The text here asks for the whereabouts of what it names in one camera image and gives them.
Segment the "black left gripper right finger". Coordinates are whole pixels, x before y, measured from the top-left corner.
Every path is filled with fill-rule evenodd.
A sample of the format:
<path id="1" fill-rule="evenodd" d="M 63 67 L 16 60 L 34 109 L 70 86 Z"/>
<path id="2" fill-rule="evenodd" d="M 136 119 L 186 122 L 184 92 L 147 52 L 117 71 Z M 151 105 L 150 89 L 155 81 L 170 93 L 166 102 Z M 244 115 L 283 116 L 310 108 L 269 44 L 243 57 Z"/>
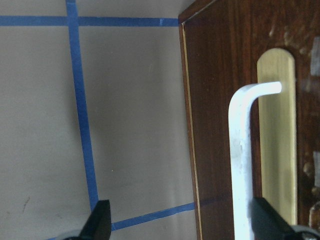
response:
<path id="1" fill-rule="evenodd" d="M 254 197 L 251 202 L 251 226 L 258 240 L 297 240 L 293 228 L 263 197 Z"/>

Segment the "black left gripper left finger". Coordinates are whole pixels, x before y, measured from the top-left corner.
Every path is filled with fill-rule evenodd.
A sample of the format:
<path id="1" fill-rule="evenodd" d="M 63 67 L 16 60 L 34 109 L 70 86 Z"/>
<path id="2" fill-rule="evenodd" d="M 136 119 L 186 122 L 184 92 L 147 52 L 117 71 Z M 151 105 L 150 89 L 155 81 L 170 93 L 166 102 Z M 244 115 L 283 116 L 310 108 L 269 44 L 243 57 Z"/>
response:
<path id="1" fill-rule="evenodd" d="M 99 200 L 80 231 L 80 240 L 109 240 L 111 236 L 111 206 L 109 200 Z"/>

